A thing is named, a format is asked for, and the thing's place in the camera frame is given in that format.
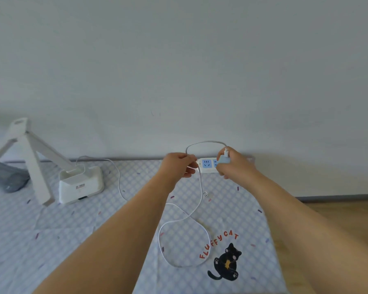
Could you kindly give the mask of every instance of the white power strip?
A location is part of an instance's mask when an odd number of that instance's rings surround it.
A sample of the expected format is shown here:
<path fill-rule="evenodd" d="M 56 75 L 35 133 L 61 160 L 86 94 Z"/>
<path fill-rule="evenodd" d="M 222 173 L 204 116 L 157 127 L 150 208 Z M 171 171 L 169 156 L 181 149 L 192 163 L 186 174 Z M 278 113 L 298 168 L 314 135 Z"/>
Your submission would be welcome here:
<path fill-rule="evenodd" d="M 215 168 L 218 164 L 217 158 L 201 158 L 196 161 L 199 165 L 201 173 L 217 173 L 218 170 Z"/>

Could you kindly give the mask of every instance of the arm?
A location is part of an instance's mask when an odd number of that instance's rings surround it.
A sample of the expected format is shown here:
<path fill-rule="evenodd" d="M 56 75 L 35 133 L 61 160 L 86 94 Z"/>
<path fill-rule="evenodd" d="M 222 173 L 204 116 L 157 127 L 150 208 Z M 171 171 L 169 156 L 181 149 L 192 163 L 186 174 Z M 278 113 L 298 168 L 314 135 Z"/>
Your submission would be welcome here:
<path fill-rule="evenodd" d="M 132 293 L 167 196 L 180 178 L 190 177 L 197 167 L 194 155 L 168 154 L 157 174 L 34 293 Z"/>
<path fill-rule="evenodd" d="M 314 290 L 368 294 L 368 246 L 299 202 L 240 153 L 228 150 L 231 162 L 218 164 L 217 170 L 256 198 Z"/>

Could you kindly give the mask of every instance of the person's left hand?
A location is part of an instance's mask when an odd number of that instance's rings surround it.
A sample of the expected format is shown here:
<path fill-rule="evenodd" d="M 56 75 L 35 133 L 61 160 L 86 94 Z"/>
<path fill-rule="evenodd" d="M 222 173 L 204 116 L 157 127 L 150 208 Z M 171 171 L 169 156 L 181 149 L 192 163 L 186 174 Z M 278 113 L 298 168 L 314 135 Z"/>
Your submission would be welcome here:
<path fill-rule="evenodd" d="M 196 160 L 195 155 L 169 153 L 162 160 L 157 174 L 176 185 L 180 178 L 190 178 L 195 173 L 194 168 L 198 168 Z"/>

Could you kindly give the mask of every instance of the cat's tail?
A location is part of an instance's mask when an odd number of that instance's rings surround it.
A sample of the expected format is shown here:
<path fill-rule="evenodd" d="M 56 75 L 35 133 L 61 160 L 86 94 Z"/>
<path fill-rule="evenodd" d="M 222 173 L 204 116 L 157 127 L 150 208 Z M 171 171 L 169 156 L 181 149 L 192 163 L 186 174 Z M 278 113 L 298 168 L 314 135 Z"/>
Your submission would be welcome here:
<path fill-rule="evenodd" d="M 210 270 L 207 271 L 207 274 L 209 275 L 209 277 L 211 277 L 214 280 L 220 280 L 220 279 L 222 279 L 221 276 L 220 277 L 216 277 L 214 274 L 211 273 Z"/>

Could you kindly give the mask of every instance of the person's left arm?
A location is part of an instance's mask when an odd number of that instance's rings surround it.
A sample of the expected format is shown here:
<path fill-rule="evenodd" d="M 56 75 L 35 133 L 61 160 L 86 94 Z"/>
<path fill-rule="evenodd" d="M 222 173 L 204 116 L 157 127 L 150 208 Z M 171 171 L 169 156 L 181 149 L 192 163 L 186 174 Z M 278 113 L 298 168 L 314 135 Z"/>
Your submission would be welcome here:
<path fill-rule="evenodd" d="M 190 177 L 197 167 L 194 155 L 168 154 L 157 174 L 34 293 L 132 293 L 167 196 L 180 178 Z"/>

